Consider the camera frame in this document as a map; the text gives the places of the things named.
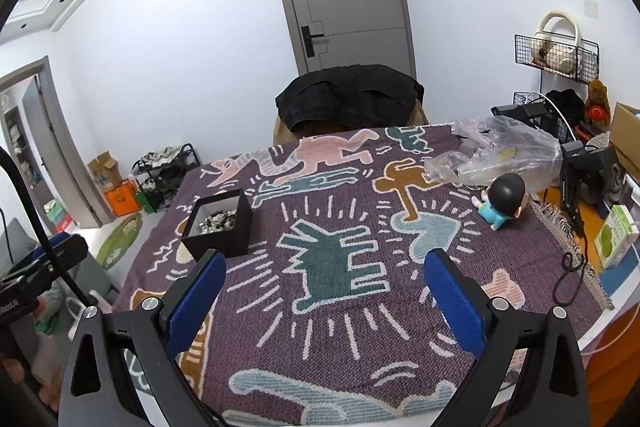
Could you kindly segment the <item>person left hand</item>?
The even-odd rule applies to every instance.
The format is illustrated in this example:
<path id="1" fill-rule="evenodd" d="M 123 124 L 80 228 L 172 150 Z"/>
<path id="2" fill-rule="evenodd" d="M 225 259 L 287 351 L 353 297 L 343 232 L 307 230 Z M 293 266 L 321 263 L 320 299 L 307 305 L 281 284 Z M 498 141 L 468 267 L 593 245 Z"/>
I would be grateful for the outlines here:
<path id="1" fill-rule="evenodd" d="M 40 401 L 52 412 L 58 413 L 63 369 L 58 346 L 51 336 L 36 332 L 36 352 L 29 367 L 5 353 L 1 355 L 1 363 L 14 384 L 21 384 L 29 378 L 34 381 Z"/>

